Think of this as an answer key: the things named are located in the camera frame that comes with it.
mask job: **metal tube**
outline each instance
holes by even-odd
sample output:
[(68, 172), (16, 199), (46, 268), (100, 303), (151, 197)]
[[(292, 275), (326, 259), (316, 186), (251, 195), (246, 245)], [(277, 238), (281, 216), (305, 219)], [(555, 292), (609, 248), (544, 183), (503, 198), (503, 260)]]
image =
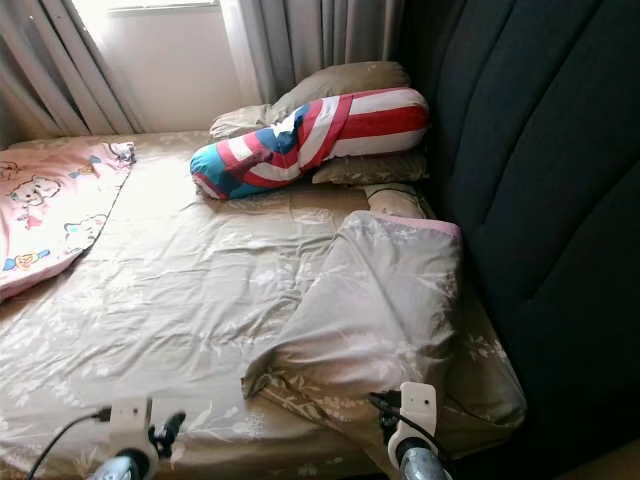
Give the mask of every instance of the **metal tube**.
[(400, 462), (400, 473), (404, 480), (451, 480), (438, 457), (424, 447), (407, 450)]

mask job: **wall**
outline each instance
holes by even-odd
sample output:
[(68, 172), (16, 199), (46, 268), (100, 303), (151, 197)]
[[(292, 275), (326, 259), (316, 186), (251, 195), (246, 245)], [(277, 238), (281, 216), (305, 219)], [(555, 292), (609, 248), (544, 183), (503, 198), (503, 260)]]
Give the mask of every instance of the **wall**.
[(206, 130), (246, 103), (217, 6), (110, 12), (89, 30), (148, 131)]

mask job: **bed sheet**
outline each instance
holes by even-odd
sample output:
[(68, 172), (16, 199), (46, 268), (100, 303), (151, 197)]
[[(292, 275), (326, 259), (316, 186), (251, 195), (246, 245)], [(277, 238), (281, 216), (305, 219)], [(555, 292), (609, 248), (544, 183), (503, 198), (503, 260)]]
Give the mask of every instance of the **bed sheet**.
[[(363, 193), (299, 185), (217, 202), (194, 193), (187, 168), (206, 132), (74, 141), (105, 140), (134, 141), (138, 162), (95, 245), (0, 305), (0, 477), (22, 478), (63, 423), (136, 395), (153, 397), (156, 424), (187, 413), (160, 478), (376, 471), (338, 433), (245, 401), (239, 380), (298, 305), (344, 217), (368, 208)], [(82, 424), (43, 473), (84, 478), (107, 456), (108, 427)]]

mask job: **gray curtain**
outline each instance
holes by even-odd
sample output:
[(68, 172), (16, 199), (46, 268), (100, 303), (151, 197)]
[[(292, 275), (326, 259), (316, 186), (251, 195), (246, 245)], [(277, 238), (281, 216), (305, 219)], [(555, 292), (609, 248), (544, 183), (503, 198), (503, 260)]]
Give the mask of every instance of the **gray curtain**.
[(71, 2), (0, 1), (2, 123), (24, 138), (142, 131)]
[(404, 0), (239, 0), (237, 4), (260, 95), (271, 102), (321, 68), (392, 58)]

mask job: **black cable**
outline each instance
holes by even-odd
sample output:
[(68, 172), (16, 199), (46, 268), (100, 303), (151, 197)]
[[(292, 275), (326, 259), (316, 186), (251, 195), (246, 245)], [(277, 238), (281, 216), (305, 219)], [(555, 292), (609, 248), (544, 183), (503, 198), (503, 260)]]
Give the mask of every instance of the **black cable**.
[(378, 410), (380, 410), (382, 413), (386, 413), (387, 415), (390, 415), (392, 417), (397, 418), (398, 420), (403, 421), (404, 423), (409, 425), (411, 428), (413, 428), (414, 430), (424, 435), (425, 438), (429, 440), (438, 449), (438, 454), (437, 454), (438, 459), (447, 467), (447, 469), (450, 470), (449, 473), (451, 473), (451, 470), (453, 470), (453, 461), (451, 459), (451, 455), (449, 455), (449, 452), (447, 452), (447, 450), (442, 446), (442, 444), (438, 440), (436, 440), (436, 438), (433, 435), (431, 435), (429, 432), (427, 432), (424, 428), (422, 428), (420, 425), (418, 425), (416, 422), (414, 422), (410, 418), (407, 418), (404, 415), (400, 414), (400, 412), (398, 412), (396, 409), (391, 407), (389, 403), (383, 398), (381, 398), (378, 394), (370, 393), (369, 402)]
[(111, 407), (104, 407), (98, 410), (97, 412), (91, 413), (89, 415), (83, 415), (82, 417), (78, 417), (75, 420), (69, 422), (62, 430), (60, 430), (60, 432), (55, 437), (53, 437), (53, 440), (51, 440), (49, 444), (45, 447), (45, 449), (42, 451), (42, 453), (36, 460), (36, 463), (34, 463), (33, 467), (31, 467), (31, 471), (27, 475), (26, 480), (33, 480), (33, 478), (35, 478), (35, 474), (36, 474), (36, 471), (38, 470), (38, 467), (40, 467), (40, 464), (45, 459), (49, 451), (53, 448), (56, 442), (60, 440), (60, 437), (62, 437), (62, 435), (64, 435), (67, 432), (67, 430), (69, 430), (71, 427), (73, 427), (74, 425), (77, 425), (80, 422), (84, 422), (85, 420), (94, 419), (94, 420), (98, 420), (99, 422), (108, 422), (110, 418), (111, 418)]

